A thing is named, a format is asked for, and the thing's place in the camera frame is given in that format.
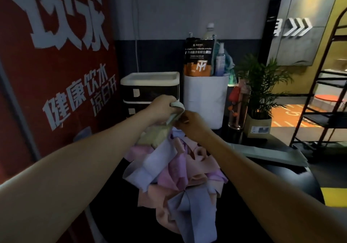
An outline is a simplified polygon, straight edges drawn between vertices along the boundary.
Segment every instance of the white bin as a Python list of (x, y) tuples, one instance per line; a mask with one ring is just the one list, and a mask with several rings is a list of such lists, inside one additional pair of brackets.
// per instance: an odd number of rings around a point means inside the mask
[(211, 129), (222, 127), (229, 75), (223, 77), (184, 76), (186, 110), (195, 111)]

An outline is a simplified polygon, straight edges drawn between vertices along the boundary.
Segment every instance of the white wall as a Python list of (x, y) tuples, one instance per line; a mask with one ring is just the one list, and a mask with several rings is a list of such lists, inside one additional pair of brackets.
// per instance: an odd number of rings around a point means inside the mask
[[(185, 39), (189, 32), (201, 37), (208, 22), (215, 23), (220, 39), (261, 39), (269, 4), (269, 0), (137, 1), (133, 0), (133, 16), (141, 40)], [(132, 0), (110, 3), (114, 39), (135, 39)]]

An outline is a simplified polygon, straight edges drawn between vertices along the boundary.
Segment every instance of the arrow sign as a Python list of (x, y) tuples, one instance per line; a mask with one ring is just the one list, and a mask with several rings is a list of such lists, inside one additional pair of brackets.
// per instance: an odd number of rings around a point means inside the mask
[(298, 26), (296, 25), (294, 18), (289, 17), (289, 21), (292, 24), (292, 29), (289, 30), (287, 33), (285, 33), (283, 36), (289, 36), (294, 30), (296, 30), (298, 28)]
[(305, 35), (305, 34), (313, 27), (312, 24), (311, 24), (311, 22), (310, 22), (310, 20), (309, 20), (307, 17), (304, 18), (304, 20), (305, 20), (305, 22), (306, 22), (307, 28), (306, 28), (304, 31), (302, 31), (302, 32), (299, 34), (299, 36)]
[(297, 34), (299, 34), (304, 28), (305, 28), (305, 25), (303, 23), (303, 21), (301, 20), (301, 18), (296, 18), (296, 21), (299, 23), (299, 26), (300, 28), (298, 28), (293, 34), (292, 36), (296, 36)]

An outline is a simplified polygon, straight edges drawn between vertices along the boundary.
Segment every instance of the floor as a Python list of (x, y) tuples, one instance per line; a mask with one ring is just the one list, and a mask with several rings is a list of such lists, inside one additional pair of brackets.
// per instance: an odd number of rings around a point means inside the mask
[[(298, 123), (306, 98), (284, 97), (278, 103), (286, 104), (285, 108), (278, 107), (272, 110), (273, 118), (271, 134), (289, 145), (295, 127)], [(322, 127), (310, 121), (303, 121), (297, 137), (305, 141), (317, 141), (323, 131)], [(332, 133), (329, 129), (325, 140)], [(331, 141), (347, 142), (347, 129), (336, 129), (331, 136)], [(310, 163), (310, 169), (317, 178), (327, 205), (332, 207), (345, 207), (347, 212), (347, 155), (336, 157), (334, 154), (326, 154), (316, 162)]]

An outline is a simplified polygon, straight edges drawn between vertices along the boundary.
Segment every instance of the plastic bottle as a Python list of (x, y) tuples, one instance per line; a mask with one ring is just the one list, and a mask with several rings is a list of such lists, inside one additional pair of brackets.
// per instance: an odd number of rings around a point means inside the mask
[(203, 35), (202, 39), (215, 39), (215, 24), (214, 23), (208, 23), (207, 24), (207, 31)]
[(215, 76), (218, 76), (218, 77), (223, 76), (224, 67), (225, 67), (224, 43), (221, 43), (219, 46), (218, 55), (216, 57)]

